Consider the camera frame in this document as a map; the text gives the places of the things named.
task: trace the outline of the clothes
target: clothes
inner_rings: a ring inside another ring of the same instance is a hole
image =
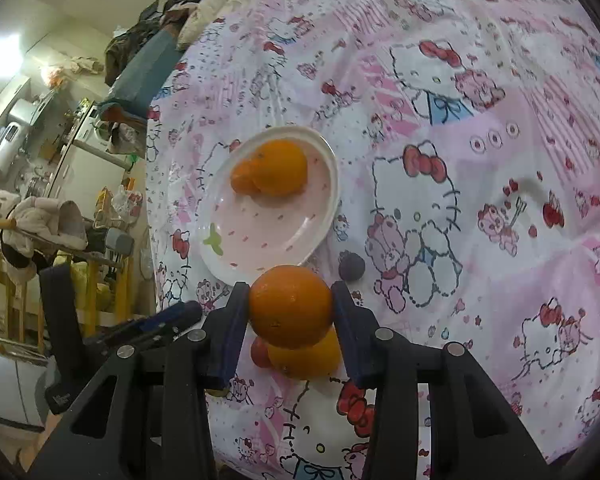
[[[198,3],[200,0],[167,0],[164,4],[163,13],[168,13],[171,7],[178,4]],[[105,83],[112,86],[118,76],[126,68],[134,56],[145,46],[161,28],[170,23],[177,23],[179,27],[189,17],[191,7],[180,7],[179,12],[163,19],[160,14],[151,12],[149,16],[143,16],[133,27],[124,34],[113,38],[105,49]]]
[[[144,158],[146,152],[146,130],[141,132],[133,129],[128,124],[115,124],[111,129],[111,153],[133,153]]]
[[[104,65],[95,57],[72,57],[69,69],[74,74],[78,74],[83,70],[91,74],[99,74],[104,69]]]

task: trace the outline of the red bow print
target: red bow print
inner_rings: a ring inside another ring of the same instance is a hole
[[[338,89],[333,84],[333,81],[329,80],[326,83],[322,83],[322,93],[329,95],[338,95]]]
[[[351,379],[342,385],[336,410],[340,415],[347,415],[347,420],[354,427],[357,436],[371,436],[376,407],[373,404],[367,405],[365,391],[358,388]]]
[[[180,229],[176,229],[173,233],[173,236],[171,237],[171,246],[183,260],[187,259],[187,256],[189,256],[189,241],[182,239],[182,231]]]
[[[437,57],[452,68],[458,68],[462,66],[462,59],[460,55],[452,48],[440,48],[433,41],[421,41],[420,51],[427,57]]]
[[[409,176],[419,174],[430,175],[438,184],[446,180],[446,165],[438,156],[429,156],[420,153],[417,146],[409,144],[402,154],[404,171]]]
[[[593,390],[593,393],[591,394],[591,400],[600,400],[600,388]]]
[[[282,49],[282,47],[277,46],[275,43],[273,43],[272,41],[267,41],[267,43],[265,43],[262,46],[262,49],[266,52],[267,50],[273,50],[273,52],[275,52],[276,54],[278,54],[279,56],[284,56],[285,55],[285,51],[284,49]]]
[[[543,303],[540,307],[540,322],[542,326],[547,328],[551,324],[560,325],[562,321],[562,307],[556,302],[555,308],[549,307],[546,303]]]

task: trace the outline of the bed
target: bed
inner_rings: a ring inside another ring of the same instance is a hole
[[[196,207],[228,154],[302,124],[343,189],[305,263],[381,325],[469,348],[548,461],[600,413],[600,33],[578,0],[219,0],[152,102],[147,202],[159,308],[221,308]],[[359,480],[374,393],[341,368],[256,368],[249,330],[216,456],[250,478]],[[418,472],[430,475],[427,392]]]

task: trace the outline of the peeled orange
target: peeled orange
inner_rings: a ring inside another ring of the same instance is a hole
[[[255,195],[260,192],[260,190],[253,183],[253,179],[251,177],[252,173],[253,168],[251,159],[248,158],[236,165],[231,172],[231,187],[236,193]]]
[[[331,326],[331,291],[305,267],[273,267],[251,285],[249,320],[270,345],[287,349],[315,345]]]
[[[317,344],[297,350],[269,345],[269,360],[287,377],[298,380],[326,376],[337,370],[342,361],[336,331],[331,327]]]
[[[251,169],[253,183],[269,196],[290,195],[301,191],[306,184],[306,156],[288,139],[261,145],[251,159]]]

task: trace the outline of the floor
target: floor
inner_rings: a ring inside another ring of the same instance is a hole
[[[0,450],[5,454],[7,459],[13,463],[18,450],[20,448],[28,447],[37,439],[38,435],[38,433],[19,430],[18,428],[0,424]]]

